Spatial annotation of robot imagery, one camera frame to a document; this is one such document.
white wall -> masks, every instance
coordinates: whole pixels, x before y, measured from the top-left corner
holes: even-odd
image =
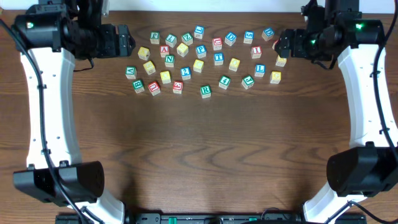
[[[111,10],[299,12],[309,0],[110,0]],[[3,9],[27,9],[38,0],[0,0]],[[318,0],[324,5],[325,0]],[[393,13],[394,0],[360,0],[363,13]]]

